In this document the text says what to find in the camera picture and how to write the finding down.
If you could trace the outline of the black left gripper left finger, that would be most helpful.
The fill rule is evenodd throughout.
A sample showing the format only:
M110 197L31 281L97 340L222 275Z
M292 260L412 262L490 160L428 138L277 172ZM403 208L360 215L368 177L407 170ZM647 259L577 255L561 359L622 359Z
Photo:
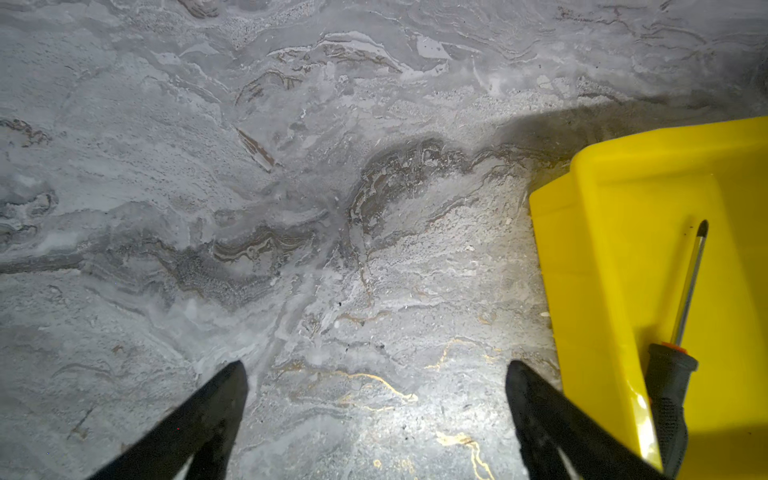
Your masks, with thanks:
M224 479L243 418L248 379L241 361L226 365L94 479Z

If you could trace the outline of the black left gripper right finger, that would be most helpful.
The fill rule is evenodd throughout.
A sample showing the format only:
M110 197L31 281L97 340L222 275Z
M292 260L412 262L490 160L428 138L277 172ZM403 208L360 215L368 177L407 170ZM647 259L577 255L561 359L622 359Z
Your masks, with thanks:
M568 479L568 459L583 479L663 479L536 371L509 363L505 391L531 479Z

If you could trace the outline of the black orange screwdriver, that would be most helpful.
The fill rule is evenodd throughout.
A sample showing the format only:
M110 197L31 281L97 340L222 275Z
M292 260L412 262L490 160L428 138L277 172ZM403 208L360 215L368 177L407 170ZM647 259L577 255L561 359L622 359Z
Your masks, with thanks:
M691 375L698 369L698 361L682 347L682 341L708 231L709 222L701 221L694 238L671 339L668 342L653 343L648 348L646 390L663 473L671 479L678 476L688 446L684 402Z

